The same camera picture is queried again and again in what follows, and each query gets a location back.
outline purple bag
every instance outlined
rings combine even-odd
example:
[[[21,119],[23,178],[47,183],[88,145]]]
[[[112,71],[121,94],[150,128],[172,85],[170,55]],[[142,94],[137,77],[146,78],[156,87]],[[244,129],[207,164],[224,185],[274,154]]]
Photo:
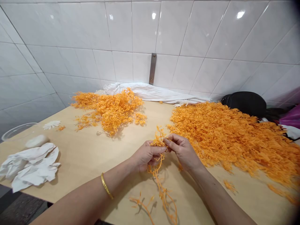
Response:
[[[297,105],[285,114],[285,116],[279,120],[279,123],[300,129],[300,105]]]

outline table surface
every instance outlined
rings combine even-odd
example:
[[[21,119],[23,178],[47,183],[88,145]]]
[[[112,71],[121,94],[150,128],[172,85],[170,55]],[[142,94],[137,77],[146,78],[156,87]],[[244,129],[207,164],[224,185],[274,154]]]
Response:
[[[73,189],[129,158],[146,140],[154,138],[156,125],[165,128],[170,124],[173,105],[145,101],[144,109],[148,116],[147,125],[141,127],[130,124],[124,127],[115,139],[107,137],[104,133],[97,135],[97,132],[102,132],[100,125],[76,132],[75,116],[81,116],[85,112],[71,106],[40,122],[42,126],[49,121],[60,120],[61,125],[66,126],[63,131],[40,129],[41,134],[48,136],[50,141],[58,146],[60,154],[57,162],[60,162],[61,166],[53,181],[38,187],[31,186],[22,192],[55,203]],[[18,142],[1,143],[0,163],[3,163],[8,155],[21,149],[22,146]],[[296,209],[288,200],[268,189],[266,183],[274,182],[264,174],[258,180],[237,168],[233,169],[234,175],[230,175],[219,166],[208,170],[222,185],[224,179],[234,184],[238,193],[234,195],[227,190],[228,193],[257,224],[285,224]],[[172,190],[170,195],[176,201],[179,224],[214,224],[198,195],[200,192],[193,179],[185,171],[178,171],[178,160],[174,153],[166,154],[160,177],[164,178],[164,187]],[[0,180],[0,184],[11,187],[11,182],[4,178]],[[151,213],[154,223],[169,224],[158,196],[157,186],[147,172],[130,178],[107,206],[101,219],[115,225],[150,225],[151,221],[144,210],[138,212],[137,208],[131,208],[134,203],[129,201],[129,197],[138,197],[140,191],[145,203],[151,196],[155,197],[153,203],[157,204]]]

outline metal strip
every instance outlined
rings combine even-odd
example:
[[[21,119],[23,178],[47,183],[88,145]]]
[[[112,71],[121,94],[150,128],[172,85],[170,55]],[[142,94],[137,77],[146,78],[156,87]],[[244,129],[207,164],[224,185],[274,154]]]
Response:
[[[157,58],[156,54],[152,53],[152,55],[151,55],[151,64],[150,64],[150,76],[149,76],[149,84],[151,84],[151,85],[153,85],[153,82],[154,82],[156,58]]]

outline bracelet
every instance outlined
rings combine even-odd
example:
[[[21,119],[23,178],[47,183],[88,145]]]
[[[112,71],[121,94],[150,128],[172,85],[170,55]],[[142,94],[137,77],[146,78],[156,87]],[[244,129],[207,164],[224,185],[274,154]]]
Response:
[[[106,186],[106,183],[105,183],[104,178],[103,178],[103,174],[104,174],[104,172],[101,173],[101,180],[102,180],[103,187],[105,188],[105,190],[106,190],[107,194],[110,196],[110,198],[113,199],[112,194],[109,192],[109,190],[108,190],[108,188]]]

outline black bag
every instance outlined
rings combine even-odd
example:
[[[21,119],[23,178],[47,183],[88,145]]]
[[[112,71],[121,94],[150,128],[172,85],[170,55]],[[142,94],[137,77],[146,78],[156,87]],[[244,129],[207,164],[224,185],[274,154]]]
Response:
[[[221,103],[229,108],[237,108],[242,113],[262,118],[266,115],[267,104],[258,94],[253,92],[235,92],[225,95]]]

